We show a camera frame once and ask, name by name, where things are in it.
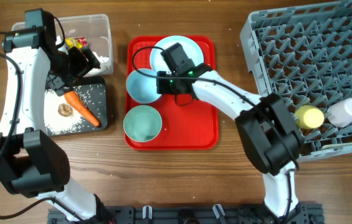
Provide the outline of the light blue bowl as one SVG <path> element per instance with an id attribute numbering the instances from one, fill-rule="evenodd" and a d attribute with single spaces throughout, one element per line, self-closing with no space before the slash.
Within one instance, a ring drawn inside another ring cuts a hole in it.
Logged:
<path id="1" fill-rule="evenodd" d="M 140 104 L 149 104 L 161 98 L 157 92 L 156 79 L 132 71 L 126 79 L 128 94 Z"/>

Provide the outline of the yellow candy wrapper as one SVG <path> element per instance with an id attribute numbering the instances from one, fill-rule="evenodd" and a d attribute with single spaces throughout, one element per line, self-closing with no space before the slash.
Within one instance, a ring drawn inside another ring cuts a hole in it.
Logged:
<path id="1" fill-rule="evenodd" d="M 83 45 L 77 39 L 73 39 L 73 38 L 66 38 L 65 43 L 70 49 L 72 47 L 76 47 L 78 49 L 81 49 L 83 47 Z"/>

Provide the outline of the red wrapper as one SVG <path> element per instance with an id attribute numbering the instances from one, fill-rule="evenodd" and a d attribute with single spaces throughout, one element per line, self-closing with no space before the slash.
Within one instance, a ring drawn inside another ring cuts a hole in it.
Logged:
<path id="1" fill-rule="evenodd" d="M 83 47 L 88 46 L 88 42 L 85 37 L 76 38 L 76 41 L 80 43 Z"/>

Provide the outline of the light blue plate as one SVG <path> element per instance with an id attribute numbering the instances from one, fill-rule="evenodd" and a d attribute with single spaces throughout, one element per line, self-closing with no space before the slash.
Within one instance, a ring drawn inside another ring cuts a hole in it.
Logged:
<path id="1" fill-rule="evenodd" d="M 186 55 L 191 58 L 195 65 L 199 65 L 204 62 L 204 55 L 198 44 L 192 39 L 181 36 L 172 35 L 161 39 L 155 44 L 155 47 L 160 47 L 162 49 L 167 49 L 168 47 L 174 45 L 175 43 L 180 43 L 185 51 Z M 161 56 L 160 49 L 152 49 L 150 53 L 150 65 L 151 69 L 154 71 L 168 71 L 169 68 L 166 65 L 163 57 Z"/>

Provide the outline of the white tissue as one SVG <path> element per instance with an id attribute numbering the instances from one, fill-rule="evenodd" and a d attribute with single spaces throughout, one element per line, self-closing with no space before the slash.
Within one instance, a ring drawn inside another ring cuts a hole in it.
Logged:
<path id="1" fill-rule="evenodd" d="M 111 74 L 110 59 L 108 57 L 98 56 L 96 52 L 93 52 L 94 56 L 100 62 L 100 68 L 93 68 L 89 71 L 86 76 L 96 76 L 96 75 L 109 75 Z"/>

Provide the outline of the orange carrot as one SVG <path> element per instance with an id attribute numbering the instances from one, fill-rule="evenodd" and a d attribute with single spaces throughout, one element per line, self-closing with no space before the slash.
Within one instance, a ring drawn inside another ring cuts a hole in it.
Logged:
<path id="1" fill-rule="evenodd" d="M 70 91 L 64 94 L 66 102 L 78 111 L 87 121 L 95 127 L 100 126 L 99 120 L 89 111 L 89 109 L 82 103 L 78 94 L 75 91 Z"/>

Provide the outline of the mint green bowl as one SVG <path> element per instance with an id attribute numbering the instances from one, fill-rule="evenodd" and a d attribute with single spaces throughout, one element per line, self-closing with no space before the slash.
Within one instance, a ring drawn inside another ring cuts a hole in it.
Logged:
<path id="1" fill-rule="evenodd" d="M 127 112 L 123 130 L 133 141 L 148 142 L 161 132 L 163 120 L 160 113 L 151 106 L 139 105 Z"/>

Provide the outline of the brown mushroom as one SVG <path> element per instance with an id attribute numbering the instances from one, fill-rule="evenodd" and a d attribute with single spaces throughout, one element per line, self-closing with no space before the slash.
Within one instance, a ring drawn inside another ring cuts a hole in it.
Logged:
<path id="1" fill-rule="evenodd" d="M 73 109 L 68 104 L 61 103 L 58 107 L 58 113 L 63 117 L 69 117 L 73 115 Z"/>

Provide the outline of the yellow plastic cup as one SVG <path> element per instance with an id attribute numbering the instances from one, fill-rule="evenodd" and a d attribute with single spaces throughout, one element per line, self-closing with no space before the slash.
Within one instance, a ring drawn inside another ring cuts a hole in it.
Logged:
<path id="1" fill-rule="evenodd" d="M 312 105 L 299 107 L 296 110 L 294 117 L 297 119 L 296 125 L 301 129 L 319 128 L 325 120 L 323 112 L 316 106 Z"/>

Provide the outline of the pink plastic cup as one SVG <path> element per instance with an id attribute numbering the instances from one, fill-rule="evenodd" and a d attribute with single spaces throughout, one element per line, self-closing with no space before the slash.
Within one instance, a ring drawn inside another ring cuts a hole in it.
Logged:
<path id="1" fill-rule="evenodd" d="M 328 120 L 332 125 L 339 128 L 349 125 L 352 123 L 352 98 L 331 105 L 328 112 L 330 113 Z"/>

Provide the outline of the white plastic spoon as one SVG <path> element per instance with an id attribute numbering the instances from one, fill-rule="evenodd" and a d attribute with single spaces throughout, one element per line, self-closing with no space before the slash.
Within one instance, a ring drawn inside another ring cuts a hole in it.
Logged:
<path id="1" fill-rule="evenodd" d="M 343 146 L 352 146 L 352 142 L 347 142 L 347 143 L 339 143 L 339 144 L 328 144 L 323 146 L 321 149 L 325 150 L 325 149 L 334 149 L 337 147 L 343 147 Z"/>

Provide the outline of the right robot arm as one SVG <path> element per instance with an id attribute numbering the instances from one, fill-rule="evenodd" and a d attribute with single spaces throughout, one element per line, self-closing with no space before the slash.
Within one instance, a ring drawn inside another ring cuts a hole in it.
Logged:
<path id="1" fill-rule="evenodd" d="M 263 174 L 264 203 L 279 223 L 286 223 L 298 205 L 293 176 L 304 139 L 284 100 L 275 93 L 250 93 L 205 63 L 195 65 L 179 43 L 160 54 L 169 70 L 158 74 L 158 93 L 190 94 L 235 121 L 247 158 Z"/>

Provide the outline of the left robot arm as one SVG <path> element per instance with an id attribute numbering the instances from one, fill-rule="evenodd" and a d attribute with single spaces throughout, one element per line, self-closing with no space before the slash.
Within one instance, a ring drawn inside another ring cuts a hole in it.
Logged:
<path id="1" fill-rule="evenodd" d="M 48 202 L 69 223 L 113 223 L 99 197 L 70 176 L 69 159 L 47 135 L 44 123 L 46 88 L 65 96 L 92 124 L 99 122 L 84 107 L 72 84 L 100 62 L 88 47 L 65 48 L 57 41 L 58 18 L 43 9 L 25 13 L 25 27 L 4 34 L 0 57 L 8 79 L 0 121 L 0 182 L 10 194 Z"/>

